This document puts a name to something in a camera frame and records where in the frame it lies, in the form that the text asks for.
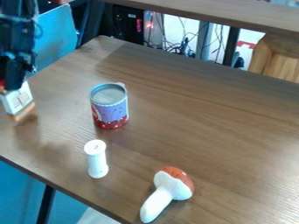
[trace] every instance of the mushroom stem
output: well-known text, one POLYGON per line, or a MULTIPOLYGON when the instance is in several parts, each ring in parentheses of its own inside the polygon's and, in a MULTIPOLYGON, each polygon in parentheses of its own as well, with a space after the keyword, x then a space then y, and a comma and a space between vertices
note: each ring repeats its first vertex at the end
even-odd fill
POLYGON ((143 223, 153 221, 172 201, 172 196, 164 187, 158 187, 144 202, 140 218, 143 223))

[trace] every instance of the can lid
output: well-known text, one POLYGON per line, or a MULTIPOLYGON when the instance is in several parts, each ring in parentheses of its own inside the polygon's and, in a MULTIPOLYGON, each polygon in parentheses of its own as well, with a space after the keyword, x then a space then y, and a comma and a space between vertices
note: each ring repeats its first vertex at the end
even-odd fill
POLYGON ((84 151, 87 155, 96 156, 104 152, 107 148, 107 145, 102 140, 92 140, 85 144, 84 151))
POLYGON ((113 105, 121 102, 126 97, 126 89, 117 83, 106 83, 95 87, 90 98, 100 105, 113 105))

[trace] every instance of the toy mushroom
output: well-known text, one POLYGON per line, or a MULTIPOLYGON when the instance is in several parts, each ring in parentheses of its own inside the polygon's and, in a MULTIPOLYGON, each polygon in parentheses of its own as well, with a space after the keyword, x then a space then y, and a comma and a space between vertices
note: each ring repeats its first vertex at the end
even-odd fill
POLYGON ((187 174, 176 167, 165 167, 154 177, 156 191, 140 209, 143 223, 153 221, 172 200, 187 200, 194 193, 194 185, 187 174))

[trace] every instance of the wooden table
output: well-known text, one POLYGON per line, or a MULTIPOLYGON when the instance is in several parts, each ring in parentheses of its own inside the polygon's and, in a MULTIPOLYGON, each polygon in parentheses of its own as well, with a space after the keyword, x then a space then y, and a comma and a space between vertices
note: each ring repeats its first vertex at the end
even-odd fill
POLYGON ((1 159, 125 223, 164 165, 191 175, 196 192, 156 220, 172 224, 299 221, 299 86, 229 67, 98 38, 61 59, 31 89, 38 120, 0 122, 1 159), (129 123, 94 127, 88 91, 129 90, 129 123), (108 144, 109 174, 87 175, 84 144, 108 144))
POLYGON ((299 10, 259 0, 103 0, 260 32, 299 36, 299 10))

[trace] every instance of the white spool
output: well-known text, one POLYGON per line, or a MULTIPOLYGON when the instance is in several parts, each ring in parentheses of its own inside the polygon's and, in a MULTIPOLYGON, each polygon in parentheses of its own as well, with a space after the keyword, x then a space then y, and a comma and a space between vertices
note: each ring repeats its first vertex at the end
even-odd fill
POLYGON ((101 140, 92 140, 84 146, 88 159, 88 174, 93 179, 103 178, 109 171, 106 148, 107 145, 101 140))

